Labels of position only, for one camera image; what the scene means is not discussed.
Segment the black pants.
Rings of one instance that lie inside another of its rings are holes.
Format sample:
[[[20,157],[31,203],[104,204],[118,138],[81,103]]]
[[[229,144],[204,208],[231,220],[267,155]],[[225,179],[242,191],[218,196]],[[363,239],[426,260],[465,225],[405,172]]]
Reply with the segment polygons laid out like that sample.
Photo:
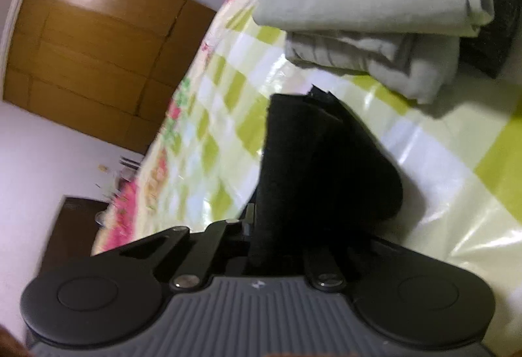
[[[333,94],[274,94],[245,271],[353,277],[403,197],[398,169]]]

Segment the metal thermos flask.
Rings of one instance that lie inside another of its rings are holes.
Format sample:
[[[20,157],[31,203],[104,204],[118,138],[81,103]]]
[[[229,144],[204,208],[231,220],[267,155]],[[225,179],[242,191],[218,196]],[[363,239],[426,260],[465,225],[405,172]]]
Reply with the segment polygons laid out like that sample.
[[[126,179],[132,178],[139,168],[141,167],[141,163],[134,161],[132,159],[121,156],[119,158],[119,164],[121,165],[120,175]]]

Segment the dark wooden headboard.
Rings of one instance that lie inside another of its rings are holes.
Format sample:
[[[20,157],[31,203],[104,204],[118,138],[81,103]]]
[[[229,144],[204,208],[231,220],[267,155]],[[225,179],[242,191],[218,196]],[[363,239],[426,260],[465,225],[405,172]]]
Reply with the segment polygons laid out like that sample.
[[[108,206],[104,201],[64,197],[42,255],[39,274],[70,260],[90,256],[99,230],[97,216]]]

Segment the colourful checked bed cover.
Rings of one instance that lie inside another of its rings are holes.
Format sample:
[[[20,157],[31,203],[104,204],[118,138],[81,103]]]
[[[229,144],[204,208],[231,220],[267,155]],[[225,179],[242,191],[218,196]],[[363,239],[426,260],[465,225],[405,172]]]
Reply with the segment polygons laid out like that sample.
[[[500,75],[470,66],[420,106],[370,76],[303,68],[284,34],[257,25],[258,0],[226,0],[134,180],[112,201],[101,253],[185,225],[201,231],[240,215],[269,139],[284,146],[274,192],[285,233],[324,233],[361,261],[359,225],[389,207],[392,186],[372,145],[394,161],[404,200],[386,238],[483,277],[496,296],[485,341],[521,348],[521,41]]]

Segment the brown wooden wardrobe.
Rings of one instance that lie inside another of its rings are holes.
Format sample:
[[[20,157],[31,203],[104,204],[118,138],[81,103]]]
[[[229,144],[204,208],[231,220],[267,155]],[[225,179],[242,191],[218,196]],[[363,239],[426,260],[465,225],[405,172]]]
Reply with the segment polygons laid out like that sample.
[[[223,0],[19,0],[2,96],[142,153]]]

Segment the folded grey clothes stack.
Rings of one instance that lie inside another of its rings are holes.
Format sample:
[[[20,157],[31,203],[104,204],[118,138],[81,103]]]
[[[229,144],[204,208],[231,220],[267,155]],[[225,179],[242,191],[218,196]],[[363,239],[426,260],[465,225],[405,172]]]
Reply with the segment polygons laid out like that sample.
[[[286,34],[286,58],[371,75],[427,104],[450,83],[460,40],[495,15],[494,0],[259,0],[259,25]]]

